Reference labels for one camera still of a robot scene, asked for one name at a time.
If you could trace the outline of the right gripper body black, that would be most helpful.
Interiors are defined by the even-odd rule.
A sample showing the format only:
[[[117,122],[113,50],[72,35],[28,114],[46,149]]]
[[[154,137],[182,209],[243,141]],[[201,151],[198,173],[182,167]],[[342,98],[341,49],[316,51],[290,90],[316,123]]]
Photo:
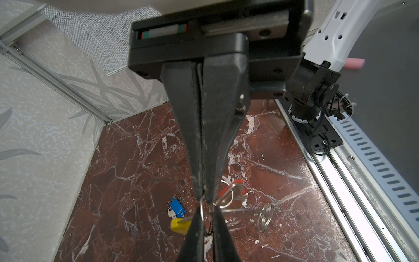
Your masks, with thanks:
[[[228,1],[136,21],[128,68],[159,80],[165,62],[245,53],[251,97],[275,99],[303,58],[312,21],[312,1]]]

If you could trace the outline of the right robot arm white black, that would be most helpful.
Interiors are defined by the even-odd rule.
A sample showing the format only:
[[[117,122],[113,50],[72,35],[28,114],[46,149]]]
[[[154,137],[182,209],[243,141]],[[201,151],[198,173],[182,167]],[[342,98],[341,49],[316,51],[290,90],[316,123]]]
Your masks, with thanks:
[[[132,24],[128,68],[162,82],[198,199],[215,200],[253,99],[294,98],[315,119],[379,1],[336,1],[311,29],[313,1],[222,1]]]

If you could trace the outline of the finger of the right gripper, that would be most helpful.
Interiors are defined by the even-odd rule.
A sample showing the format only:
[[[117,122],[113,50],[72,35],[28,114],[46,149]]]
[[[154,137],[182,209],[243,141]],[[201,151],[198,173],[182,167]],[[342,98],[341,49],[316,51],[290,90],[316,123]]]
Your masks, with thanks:
[[[200,64],[193,61],[166,62],[160,74],[187,149],[197,200],[204,195],[199,69]]]
[[[218,194],[228,152],[249,106],[247,56],[232,53],[206,58],[201,87],[201,140],[208,203]]]

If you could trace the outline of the aluminium front rail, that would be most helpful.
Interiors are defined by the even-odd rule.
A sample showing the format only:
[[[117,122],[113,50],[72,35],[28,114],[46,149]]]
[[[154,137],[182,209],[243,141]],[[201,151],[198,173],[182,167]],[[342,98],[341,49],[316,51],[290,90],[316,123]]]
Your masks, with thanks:
[[[419,198],[351,119],[329,118],[342,139],[321,156],[309,152],[284,100],[279,111],[300,147],[317,185],[359,262],[416,262]]]

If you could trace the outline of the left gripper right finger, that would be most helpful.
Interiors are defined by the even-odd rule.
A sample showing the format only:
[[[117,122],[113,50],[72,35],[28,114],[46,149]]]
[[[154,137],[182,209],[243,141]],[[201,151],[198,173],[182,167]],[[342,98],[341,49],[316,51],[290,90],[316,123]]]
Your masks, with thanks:
[[[223,213],[217,206],[213,211],[213,260],[215,262],[241,262]]]

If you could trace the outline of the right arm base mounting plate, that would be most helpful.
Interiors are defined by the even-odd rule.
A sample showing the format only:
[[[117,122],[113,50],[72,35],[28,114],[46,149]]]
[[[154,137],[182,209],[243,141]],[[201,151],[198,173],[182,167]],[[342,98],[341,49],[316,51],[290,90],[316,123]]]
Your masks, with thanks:
[[[343,145],[342,138],[330,124],[323,110],[314,120],[302,120],[294,116],[291,109],[292,106],[288,114],[307,151],[324,156],[329,153],[330,149]]]

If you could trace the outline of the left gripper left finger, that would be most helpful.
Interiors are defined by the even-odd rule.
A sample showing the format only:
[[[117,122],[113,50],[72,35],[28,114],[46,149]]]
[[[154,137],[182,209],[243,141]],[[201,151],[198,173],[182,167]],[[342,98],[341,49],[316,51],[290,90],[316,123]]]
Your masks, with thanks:
[[[205,225],[201,217],[201,212],[199,209],[197,209],[176,261],[203,262],[204,239]]]

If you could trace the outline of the pink eraser block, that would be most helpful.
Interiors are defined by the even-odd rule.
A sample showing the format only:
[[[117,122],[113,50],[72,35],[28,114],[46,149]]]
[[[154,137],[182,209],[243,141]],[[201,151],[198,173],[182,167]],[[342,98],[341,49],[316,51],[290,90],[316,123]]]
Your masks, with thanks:
[[[345,65],[343,68],[345,69],[351,69],[351,70],[360,70],[365,65],[366,60],[365,59],[359,59],[359,58],[347,58]]]

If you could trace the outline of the key with blue tag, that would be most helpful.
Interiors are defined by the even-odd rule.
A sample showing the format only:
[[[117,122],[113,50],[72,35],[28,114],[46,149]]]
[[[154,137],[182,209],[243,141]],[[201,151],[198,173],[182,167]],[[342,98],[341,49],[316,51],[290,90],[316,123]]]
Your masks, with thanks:
[[[170,218],[184,218],[185,209],[181,204],[181,200],[182,198],[180,195],[174,195],[168,202],[168,216]]]

